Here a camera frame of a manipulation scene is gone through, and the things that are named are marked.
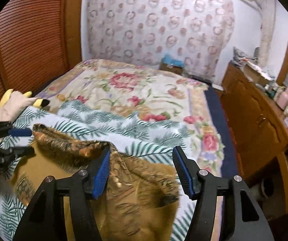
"pillow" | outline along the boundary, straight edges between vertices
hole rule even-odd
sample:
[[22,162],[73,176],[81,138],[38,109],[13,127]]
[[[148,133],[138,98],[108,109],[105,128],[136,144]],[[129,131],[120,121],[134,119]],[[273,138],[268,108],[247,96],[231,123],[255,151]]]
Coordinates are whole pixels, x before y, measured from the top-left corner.
[[14,122],[23,110],[37,100],[37,98],[27,98],[21,92],[13,92],[4,105],[0,107],[0,121]]

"wooden cabinet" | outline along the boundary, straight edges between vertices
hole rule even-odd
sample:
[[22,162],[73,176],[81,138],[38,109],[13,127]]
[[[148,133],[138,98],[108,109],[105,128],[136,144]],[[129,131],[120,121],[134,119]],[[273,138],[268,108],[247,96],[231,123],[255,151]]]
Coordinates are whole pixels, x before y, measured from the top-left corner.
[[288,128],[283,122],[283,111],[232,64],[228,65],[222,86],[224,93],[220,99],[235,138],[244,178],[248,181],[255,175],[263,175],[268,164],[277,161],[288,213]]

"pink patterned fabric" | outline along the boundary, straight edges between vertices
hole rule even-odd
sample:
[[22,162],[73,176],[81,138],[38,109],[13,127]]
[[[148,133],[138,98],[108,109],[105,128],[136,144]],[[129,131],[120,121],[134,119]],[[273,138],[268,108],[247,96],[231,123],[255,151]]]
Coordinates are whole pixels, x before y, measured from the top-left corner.
[[93,58],[158,66],[168,53],[212,80],[233,28],[231,0],[88,0]]

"brown patterned cloth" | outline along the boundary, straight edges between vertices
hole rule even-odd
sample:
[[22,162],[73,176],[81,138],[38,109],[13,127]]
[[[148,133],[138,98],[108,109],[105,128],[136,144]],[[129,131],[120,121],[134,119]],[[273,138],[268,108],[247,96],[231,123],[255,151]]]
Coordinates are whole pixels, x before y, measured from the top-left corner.
[[[90,201],[103,240],[169,241],[178,207],[175,169],[119,153],[105,141],[79,141],[42,124],[33,127],[35,157],[23,158],[12,184],[28,205],[42,180],[69,177],[87,167],[110,147],[110,174],[106,192]],[[74,240],[69,199],[64,199],[66,232]]]

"plush toy ear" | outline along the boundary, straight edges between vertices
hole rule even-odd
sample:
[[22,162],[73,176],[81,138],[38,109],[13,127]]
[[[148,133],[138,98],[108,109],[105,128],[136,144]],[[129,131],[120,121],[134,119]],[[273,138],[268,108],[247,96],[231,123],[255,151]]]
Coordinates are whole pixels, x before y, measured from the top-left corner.
[[48,104],[49,104],[49,100],[45,100],[45,99],[37,99],[33,106],[36,107],[36,108],[43,108],[43,107],[46,107]]
[[4,93],[4,95],[2,96],[2,98],[0,100],[0,107],[2,107],[6,103],[6,101],[10,97],[10,94],[12,94],[13,91],[14,91],[13,89],[9,89]]
[[24,96],[27,97],[27,98],[30,98],[31,95],[33,95],[33,92],[26,92],[26,93],[24,93]]

